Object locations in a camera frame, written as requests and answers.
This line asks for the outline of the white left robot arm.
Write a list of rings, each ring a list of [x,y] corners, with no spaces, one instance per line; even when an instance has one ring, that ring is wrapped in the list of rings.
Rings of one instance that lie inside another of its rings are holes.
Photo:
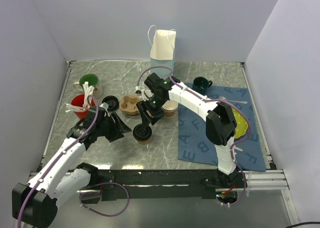
[[[61,147],[47,164],[26,184],[18,183],[12,190],[12,216],[20,223],[36,228],[47,228],[55,219],[58,209],[77,190],[94,189],[99,183],[99,169],[81,163],[65,174],[99,137],[109,142],[131,132],[115,113],[108,114],[103,107],[92,106],[85,118],[68,131]]]

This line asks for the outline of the brown pulp cup carrier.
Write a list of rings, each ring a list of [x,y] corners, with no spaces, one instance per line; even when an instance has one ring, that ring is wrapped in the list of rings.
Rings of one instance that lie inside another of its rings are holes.
[[[125,95],[119,102],[119,108],[123,114],[134,116],[140,113],[139,109],[137,108],[137,103],[140,101],[141,100],[138,96]]]

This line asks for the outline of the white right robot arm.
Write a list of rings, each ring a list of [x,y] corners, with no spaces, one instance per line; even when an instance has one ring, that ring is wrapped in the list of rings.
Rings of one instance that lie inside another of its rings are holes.
[[[231,105],[223,101],[211,101],[171,76],[162,79],[152,73],[144,83],[153,96],[137,103],[141,125],[134,131],[141,135],[149,125],[154,125],[164,115],[162,106],[167,101],[183,105],[205,121],[205,134],[216,148],[219,183],[226,188],[232,186],[239,171],[233,149],[237,123]]]

